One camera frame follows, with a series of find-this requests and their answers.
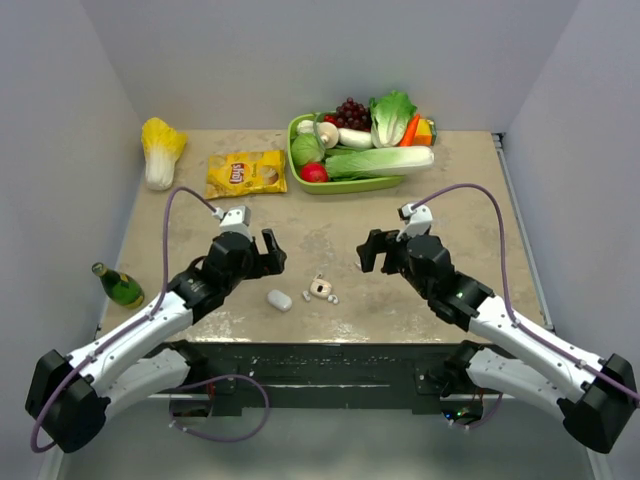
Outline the green plastic basket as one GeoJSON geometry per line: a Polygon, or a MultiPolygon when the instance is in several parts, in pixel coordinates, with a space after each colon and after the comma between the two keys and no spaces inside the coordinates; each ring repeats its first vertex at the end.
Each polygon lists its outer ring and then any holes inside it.
{"type": "Polygon", "coordinates": [[[287,130],[287,141],[285,150],[287,154],[289,170],[291,171],[292,178],[299,184],[304,192],[312,195],[362,193],[396,187],[404,181],[403,176],[376,177],[325,183],[311,183],[303,180],[296,170],[289,149],[297,132],[298,124],[303,120],[315,120],[317,116],[318,113],[312,112],[295,117],[289,122],[287,130]]]}

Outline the yellow Lays chips bag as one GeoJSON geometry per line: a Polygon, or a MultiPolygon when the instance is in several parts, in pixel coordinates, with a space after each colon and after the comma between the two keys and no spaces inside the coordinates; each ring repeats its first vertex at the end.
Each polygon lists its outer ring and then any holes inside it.
{"type": "Polygon", "coordinates": [[[208,159],[204,192],[208,200],[286,192],[282,150],[236,152],[208,159]]]}

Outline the yellow napa cabbage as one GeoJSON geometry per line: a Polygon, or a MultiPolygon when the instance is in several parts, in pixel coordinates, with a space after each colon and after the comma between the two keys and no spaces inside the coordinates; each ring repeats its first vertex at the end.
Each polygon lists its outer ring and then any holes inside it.
{"type": "Polygon", "coordinates": [[[145,183],[153,191],[169,189],[175,168],[188,142],[188,135],[164,120],[153,117],[142,126],[141,143],[145,158],[145,183]]]}

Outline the purple grapes bunch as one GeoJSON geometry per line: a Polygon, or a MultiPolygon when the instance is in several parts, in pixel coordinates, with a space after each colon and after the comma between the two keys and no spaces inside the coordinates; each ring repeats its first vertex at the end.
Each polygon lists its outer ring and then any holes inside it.
{"type": "Polygon", "coordinates": [[[372,126],[369,107],[348,97],[331,115],[331,122],[338,128],[369,132],[372,126]]]}

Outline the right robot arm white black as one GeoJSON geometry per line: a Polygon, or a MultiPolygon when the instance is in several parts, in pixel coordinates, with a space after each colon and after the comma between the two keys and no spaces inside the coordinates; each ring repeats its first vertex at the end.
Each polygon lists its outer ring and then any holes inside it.
{"type": "Polygon", "coordinates": [[[394,231],[374,229],[356,251],[364,272],[382,255],[383,273],[401,275],[439,319],[509,353],[477,351],[450,363],[445,379],[452,390],[505,393],[559,419],[583,446],[611,452],[638,409],[629,361],[618,354],[604,359],[509,311],[504,298],[455,269],[437,236],[399,239],[394,231]]]}

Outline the aluminium frame rail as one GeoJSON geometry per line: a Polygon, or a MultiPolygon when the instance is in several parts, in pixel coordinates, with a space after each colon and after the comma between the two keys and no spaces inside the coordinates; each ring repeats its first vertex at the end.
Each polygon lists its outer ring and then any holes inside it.
{"type": "Polygon", "coordinates": [[[494,147],[497,153],[497,156],[499,158],[500,161],[500,165],[502,168],[502,172],[504,175],[504,179],[507,185],[507,190],[509,192],[509,197],[510,197],[510,201],[513,207],[513,211],[514,211],[514,215],[516,218],[516,222],[518,225],[518,229],[520,232],[520,237],[523,243],[523,247],[525,250],[525,255],[526,255],[526,259],[528,262],[528,266],[531,272],[531,276],[532,276],[532,281],[533,281],[533,285],[534,285],[534,289],[536,292],[536,297],[537,297],[537,301],[540,307],[540,313],[543,319],[543,327],[546,330],[551,331],[552,333],[556,333],[555,330],[555,326],[553,324],[553,321],[550,318],[549,315],[549,309],[548,309],[548,305],[546,302],[546,298],[545,298],[545,294],[540,282],[540,278],[539,278],[539,274],[538,274],[538,270],[537,270],[537,266],[533,257],[533,253],[531,250],[531,244],[529,242],[529,238],[528,238],[528,234],[526,231],[526,227],[525,224],[523,222],[523,219],[521,217],[521,209],[516,197],[516,192],[515,192],[515,188],[514,188],[514,184],[512,182],[511,179],[511,175],[510,172],[508,170],[508,166],[507,166],[507,162],[506,162],[506,155],[505,155],[505,150],[504,150],[504,145],[503,145],[503,140],[504,140],[504,133],[492,133],[492,140],[494,143],[494,147]]]}

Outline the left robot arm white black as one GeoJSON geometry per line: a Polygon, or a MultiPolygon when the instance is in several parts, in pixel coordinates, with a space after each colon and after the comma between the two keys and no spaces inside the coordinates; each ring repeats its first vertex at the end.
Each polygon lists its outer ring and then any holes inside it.
{"type": "Polygon", "coordinates": [[[148,308],[71,354],[51,350],[40,357],[25,404],[35,421],[32,450],[47,450],[38,443],[41,431],[50,437],[51,447],[65,453],[86,446],[106,424],[107,410],[115,403],[106,391],[122,373],[222,306],[242,281],[283,273],[286,253],[272,230],[261,234],[264,253],[253,237],[241,233],[215,237],[207,255],[177,274],[148,308]]]}

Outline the long white green cabbage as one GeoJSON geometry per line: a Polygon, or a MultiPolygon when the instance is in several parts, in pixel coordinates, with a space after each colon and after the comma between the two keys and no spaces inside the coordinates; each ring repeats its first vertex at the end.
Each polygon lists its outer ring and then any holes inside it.
{"type": "Polygon", "coordinates": [[[429,147],[393,147],[331,155],[325,169],[331,179],[406,176],[430,168],[435,155],[429,147]]]}

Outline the white daikon radish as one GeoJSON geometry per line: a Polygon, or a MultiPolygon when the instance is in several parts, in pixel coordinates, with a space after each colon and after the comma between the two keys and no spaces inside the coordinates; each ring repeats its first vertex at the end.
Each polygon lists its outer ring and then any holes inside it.
{"type": "Polygon", "coordinates": [[[367,150],[374,147],[372,136],[369,132],[339,128],[339,143],[352,149],[367,150]]]}

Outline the green champagne bottle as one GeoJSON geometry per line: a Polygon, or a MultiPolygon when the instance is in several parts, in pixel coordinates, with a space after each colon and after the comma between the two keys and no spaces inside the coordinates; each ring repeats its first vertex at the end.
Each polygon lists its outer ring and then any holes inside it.
{"type": "Polygon", "coordinates": [[[144,291],[133,277],[110,269],[102,262],[94,263],[91,270],[100,280],[107,297],[116,304],[135,309],[143,303],[144,291]]]}

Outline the orange pumpkin slice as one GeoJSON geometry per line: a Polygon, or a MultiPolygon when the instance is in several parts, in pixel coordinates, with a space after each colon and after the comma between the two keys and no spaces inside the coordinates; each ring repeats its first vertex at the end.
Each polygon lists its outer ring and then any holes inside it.
{"type": "Polygon", "coordinates": [[[413,145],[431,147],[435,145],[436,139],[437,128],[435,122],[430,118],[421,118],[417,124],[413,145]]]}

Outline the red apple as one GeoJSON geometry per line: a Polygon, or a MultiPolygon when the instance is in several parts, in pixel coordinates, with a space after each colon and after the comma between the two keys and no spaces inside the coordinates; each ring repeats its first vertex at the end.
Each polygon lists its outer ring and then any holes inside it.
{"type": "Polygon", "coordinates": [[[320,162],[310,162],[306,164],[301,168],[299,176],[308,183],[326,183],[330,181],[324,165],[320,162]]]}

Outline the white earbud charging case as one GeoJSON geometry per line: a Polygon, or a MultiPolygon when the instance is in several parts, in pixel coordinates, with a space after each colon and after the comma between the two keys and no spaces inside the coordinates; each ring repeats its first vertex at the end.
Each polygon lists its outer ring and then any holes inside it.
{"type": "Polygon", "coordinates": [[[280,290],[271,290],[266,296],[267,302],[280,312],[288,312],[292,306],[292,299],[280,290]]]}

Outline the orange carrot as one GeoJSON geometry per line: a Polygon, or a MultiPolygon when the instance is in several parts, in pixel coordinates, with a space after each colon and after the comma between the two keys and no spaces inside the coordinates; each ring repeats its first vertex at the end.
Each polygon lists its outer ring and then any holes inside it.
{"type": "Polygon", "coordinates": [[[416,131],[420,122],[420,115],[416,114],[408,123],[406,131],[404,133],[403,138],[401,139],[401,141],[399,142],[398,146],[399,147],[408,147],[408,146],[412,146],[413,142],[414,142],[414,138],[416,135],[416,131]]]}

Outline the beige earbud case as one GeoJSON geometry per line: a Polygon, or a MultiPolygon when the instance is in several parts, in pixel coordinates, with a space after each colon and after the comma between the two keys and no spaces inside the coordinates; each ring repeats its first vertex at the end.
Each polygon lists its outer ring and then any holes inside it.
{"type": "Polygon", "coordinates": [[[332,290],[333,290],[332,285],[326,280],[323,280],[321,278],[315,278],[311,282],[309,287],[309,293],[312,296],[315,296],[321,299],[327,299],[331,295],[332,290]]]}

